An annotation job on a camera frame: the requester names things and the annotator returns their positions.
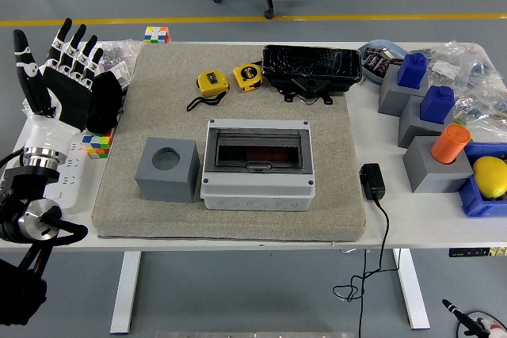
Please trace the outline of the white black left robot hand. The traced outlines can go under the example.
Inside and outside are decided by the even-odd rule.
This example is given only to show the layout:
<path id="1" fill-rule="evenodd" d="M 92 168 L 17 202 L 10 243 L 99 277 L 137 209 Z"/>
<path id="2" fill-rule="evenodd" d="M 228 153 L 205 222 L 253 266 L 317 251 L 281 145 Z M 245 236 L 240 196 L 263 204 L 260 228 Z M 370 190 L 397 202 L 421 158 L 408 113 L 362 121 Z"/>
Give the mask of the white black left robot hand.
<path id="1" fill-rule="evenodd" d="M 72 20 L 67 18 L 52 41 L 43 66 L 33 58 L 23 31 L 13 31 L 17 76 L 28 102 L 31 127 L 25 149 L 54 150 L 66 154 L 72 139 L 86 126 L 92 101 L 91 86 L 103 51 L 91 36 L 84 48 L 78 45 L 86 33 L 84 24 L 65 42 Z"/>

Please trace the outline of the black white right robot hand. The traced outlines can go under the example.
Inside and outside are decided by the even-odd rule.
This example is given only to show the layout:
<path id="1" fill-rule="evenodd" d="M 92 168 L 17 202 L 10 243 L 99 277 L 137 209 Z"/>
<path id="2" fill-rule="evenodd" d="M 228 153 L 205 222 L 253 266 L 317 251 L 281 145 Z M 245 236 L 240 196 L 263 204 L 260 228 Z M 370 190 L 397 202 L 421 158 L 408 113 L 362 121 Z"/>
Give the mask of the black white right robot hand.
<path id="1" fill-rule="evenodd" d="M 459 322 L 456 327 L 457 337 L 461 325 L 465 337 L 506 337 L 506 325 L 493 315 L 482 311 L 464 313 L 447 299 L 443 299 L 442 304 Z"/>

